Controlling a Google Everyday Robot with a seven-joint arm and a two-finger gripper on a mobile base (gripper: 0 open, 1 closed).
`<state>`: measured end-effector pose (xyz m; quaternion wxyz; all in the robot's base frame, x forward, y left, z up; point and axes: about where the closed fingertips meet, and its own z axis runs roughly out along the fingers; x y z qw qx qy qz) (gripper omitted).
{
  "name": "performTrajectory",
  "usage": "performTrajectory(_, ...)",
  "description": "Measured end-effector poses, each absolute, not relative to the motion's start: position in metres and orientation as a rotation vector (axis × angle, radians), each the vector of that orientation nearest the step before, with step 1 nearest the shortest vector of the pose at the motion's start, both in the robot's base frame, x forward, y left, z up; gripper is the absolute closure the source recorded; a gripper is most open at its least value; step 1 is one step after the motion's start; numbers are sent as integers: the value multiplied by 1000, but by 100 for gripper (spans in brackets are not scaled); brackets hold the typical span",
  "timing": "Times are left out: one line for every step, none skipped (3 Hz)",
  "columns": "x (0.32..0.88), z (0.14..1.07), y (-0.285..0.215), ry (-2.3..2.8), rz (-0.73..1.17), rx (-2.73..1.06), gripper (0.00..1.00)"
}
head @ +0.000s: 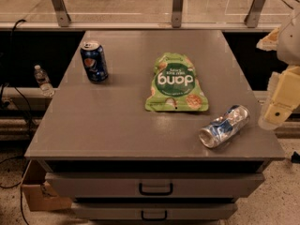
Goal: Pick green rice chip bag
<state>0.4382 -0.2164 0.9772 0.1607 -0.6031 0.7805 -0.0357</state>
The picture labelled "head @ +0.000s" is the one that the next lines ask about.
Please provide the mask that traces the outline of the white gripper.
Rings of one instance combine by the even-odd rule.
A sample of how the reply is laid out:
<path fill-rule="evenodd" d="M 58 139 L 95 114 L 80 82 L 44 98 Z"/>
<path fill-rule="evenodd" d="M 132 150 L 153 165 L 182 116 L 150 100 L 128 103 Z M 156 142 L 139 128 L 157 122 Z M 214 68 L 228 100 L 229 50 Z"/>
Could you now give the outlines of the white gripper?
<path fill-rule="evenodd" d="M 300 67 L 288 66 L 281 73 L 273 72 L 268 89 L 270 101 L 262 105 L 258 125 L 274 130 L 300 105 Z"/>

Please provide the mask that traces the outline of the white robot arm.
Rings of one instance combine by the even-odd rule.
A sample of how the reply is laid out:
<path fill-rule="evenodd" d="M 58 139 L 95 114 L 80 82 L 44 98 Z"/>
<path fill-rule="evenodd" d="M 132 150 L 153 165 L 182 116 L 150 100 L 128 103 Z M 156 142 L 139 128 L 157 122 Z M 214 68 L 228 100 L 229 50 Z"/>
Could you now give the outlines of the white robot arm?
<path fill-rule="evenodd" d="M 288 65 L 281 73 L 272 73 L 258 121 L 261 128 L 274 130 L 300 105 L 300 8 L 295 8 L 280 27 L 260 39 L 256 47 L 276 51 L 277 59 Z"/>

